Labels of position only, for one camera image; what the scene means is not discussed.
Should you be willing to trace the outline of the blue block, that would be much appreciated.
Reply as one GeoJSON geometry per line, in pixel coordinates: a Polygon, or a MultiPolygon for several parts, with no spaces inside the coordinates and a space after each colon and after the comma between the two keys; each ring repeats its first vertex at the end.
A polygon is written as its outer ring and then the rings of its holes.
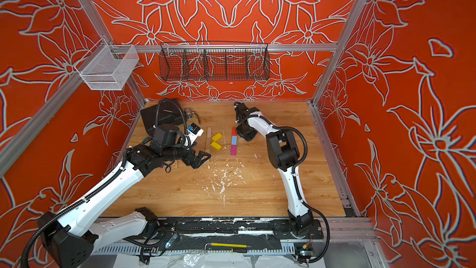
{"type": "Polygon", "coordinates": [[[232,146],[236,146],[237,143],[238,143],[238,137],[237,137],[237,136],[232,136],[231,145],[232,145],[232,146]]]}

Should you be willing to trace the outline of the magenta block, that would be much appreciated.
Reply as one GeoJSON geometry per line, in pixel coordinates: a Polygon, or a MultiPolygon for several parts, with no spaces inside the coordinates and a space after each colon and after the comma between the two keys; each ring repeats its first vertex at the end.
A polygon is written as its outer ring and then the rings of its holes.
{"type": "Polygon", "coordinates": [[[231,145],[230,155],[231,156],[236,156],[237,155],[237,146],[236,145],[231,145]]]}

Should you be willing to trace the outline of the yellow block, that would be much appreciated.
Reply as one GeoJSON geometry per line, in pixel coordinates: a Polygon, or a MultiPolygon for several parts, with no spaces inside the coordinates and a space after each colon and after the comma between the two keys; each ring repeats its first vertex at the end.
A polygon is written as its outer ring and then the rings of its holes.
{"type": "Polygon", "coordinates": [[[213,141],[210,146],[212,148],[214,148],[215,150],[217,150],[217,151],[220,151],[222,149],[222,146],[219,143],[215,142],[215,141],[213,141]]]}
{"type": "Polygon", "coordinates": [[[211,140],[218,142],[220,139],[222,139],[223,135],[221,133],[216,133],[215,135],[212,136],[211,140]]]}

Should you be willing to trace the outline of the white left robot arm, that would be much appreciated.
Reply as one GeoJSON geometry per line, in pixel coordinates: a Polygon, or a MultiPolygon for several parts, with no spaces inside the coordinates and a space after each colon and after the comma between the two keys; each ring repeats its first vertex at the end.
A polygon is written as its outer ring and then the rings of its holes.
{"type": "Polygon", "coordinates": [[[193,169],[211,157],[204,151],[193,150],[195,140],[203,129],[192,123],[184,132],[172,124],[156,127],[153,136],[127,149],[123,160],[107,177],[63,210],[43,214],[37,222],[33,237],[40,239],[47,253],[61,268],[76,268],[96,250],[121,239],[154,232],[157,217],[148,208],[98,223],[96,220],[129,188],[143,180],[157,168],[168,168],[174,161],[182,161],[193,169]]]}

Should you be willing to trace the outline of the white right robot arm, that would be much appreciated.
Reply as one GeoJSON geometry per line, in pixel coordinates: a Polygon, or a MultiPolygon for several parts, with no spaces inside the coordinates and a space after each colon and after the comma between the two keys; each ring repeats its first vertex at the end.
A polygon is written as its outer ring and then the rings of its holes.
{"type": "Polygon", "coordinates": [[[307,143],[302,134],[288,126],[275,125],[256,107],[234,103],[236,132],[246,141],[262,135],[267,144],[271,165],[277,169],[285,187],[288,217],[293,235],[306,236],[314,224],[312,210],[307,206],[299,176],[299,165],[307,156],[307,143]]]}

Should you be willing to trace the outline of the black plastic tool case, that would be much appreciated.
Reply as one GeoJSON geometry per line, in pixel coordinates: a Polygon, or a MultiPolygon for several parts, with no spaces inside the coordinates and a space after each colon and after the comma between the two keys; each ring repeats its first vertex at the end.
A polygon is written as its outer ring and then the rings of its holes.
{"type": "Polygon", "coordinates": [[[177,99],[162,100],[160,110],[157,110],[158,104],[152,105],[141,110],[141,118],[149,136],[153,136],[155,128],[162,124],[182,125],[183,109],[177,99]]]}

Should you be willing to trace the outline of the metal ball valve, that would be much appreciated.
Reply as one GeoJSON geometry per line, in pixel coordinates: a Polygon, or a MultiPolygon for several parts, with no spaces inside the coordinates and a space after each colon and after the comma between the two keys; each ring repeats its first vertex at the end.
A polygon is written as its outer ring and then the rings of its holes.
{"type": "Polygon", "coordinates": [[[198,113],[195,110],[192,110],[191,108],[185,108],[184,109],[184,114],[187,118],[187,120],[192,120],[193,118],[196,118],[198,120],[198,123],[201,124],[201,119],[198,113]]]}

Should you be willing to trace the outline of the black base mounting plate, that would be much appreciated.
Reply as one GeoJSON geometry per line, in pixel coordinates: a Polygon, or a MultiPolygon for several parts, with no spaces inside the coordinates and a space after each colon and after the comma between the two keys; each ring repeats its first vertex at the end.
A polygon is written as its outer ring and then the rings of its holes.
{"type": "Polygon", "coordinates": [[[285,217],[160,217],[157,219],[156,227],[146,228],[138,234],[131,235],[130,238],[143,239],[160,228],[182,236],[198,237],[231,235],[266,235],[276,239],[326,237],[318,220],[300,233],[291,225],[291,220],[285,217]]]}

